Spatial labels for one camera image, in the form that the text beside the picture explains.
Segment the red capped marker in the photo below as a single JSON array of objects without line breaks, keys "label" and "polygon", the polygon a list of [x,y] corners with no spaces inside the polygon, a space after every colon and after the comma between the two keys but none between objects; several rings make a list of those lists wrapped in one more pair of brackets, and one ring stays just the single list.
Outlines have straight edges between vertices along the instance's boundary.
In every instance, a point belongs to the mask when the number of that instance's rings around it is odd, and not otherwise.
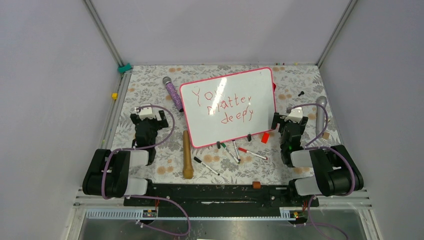
[{"label": "red capped marker", "polygon": [[261,158],[261,159],[263,159],[263,160],[268,160],[268,158],[267,158],[266,156],[263,156],[263,155],[260,155],[260,154],[258,154],[258,153],[252,152],[252,151],[247,150],[247,149],[245,149],[245,148],[238,147],[238,150],[239,150],[239,151],[242,151],[242,152],[244,152],[244,153],[247,153],[247,154],[253,155],[253,156],[255,156],[255,157]]}]

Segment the pink framed whiteboard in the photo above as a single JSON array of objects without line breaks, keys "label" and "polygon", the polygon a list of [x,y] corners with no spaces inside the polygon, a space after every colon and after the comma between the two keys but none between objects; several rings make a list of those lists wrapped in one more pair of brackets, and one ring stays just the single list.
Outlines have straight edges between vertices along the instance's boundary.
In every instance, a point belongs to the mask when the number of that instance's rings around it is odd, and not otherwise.
[{"label": "pink framed whiteboard", "polygon": [[271,130],[276,97],[269,67],[183,83],[179,91],[194,148]]}]

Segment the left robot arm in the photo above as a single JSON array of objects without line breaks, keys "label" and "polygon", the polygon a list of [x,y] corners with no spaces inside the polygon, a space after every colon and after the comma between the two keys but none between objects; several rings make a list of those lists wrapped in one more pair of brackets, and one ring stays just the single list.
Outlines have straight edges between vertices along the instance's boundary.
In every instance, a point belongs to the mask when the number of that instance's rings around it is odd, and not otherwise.
[{"label": "left robot arm", "polygon": [[95,151],[82,182],[85,195],[122,198],[136,195],[144,206],[152,204],[155,192],[148,187],[149,181],[130,176],[131,167],[149,166],[156,156],[158,131],[168,128],[165,111],[153,112],[151,107],[132,113],[135,137],[130,148],[116,151],[99,148]]}]

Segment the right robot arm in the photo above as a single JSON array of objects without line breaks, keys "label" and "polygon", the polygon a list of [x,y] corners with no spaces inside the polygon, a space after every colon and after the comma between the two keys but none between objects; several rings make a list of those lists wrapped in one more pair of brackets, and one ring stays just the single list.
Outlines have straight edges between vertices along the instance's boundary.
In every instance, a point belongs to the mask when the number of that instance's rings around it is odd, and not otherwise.
[{"label": "right robot arm", "polygon": [[363,176],[344,145],[301,145],[307,121],[307,117],[292,120],[278,112],[272,118],[271,128],[280,133],[282,162],[289,168],[305,167],[313,170],[313,176],[289,181],[287,201],[293,206],[299,206],[307,196],[346,196],[362,190]]}]

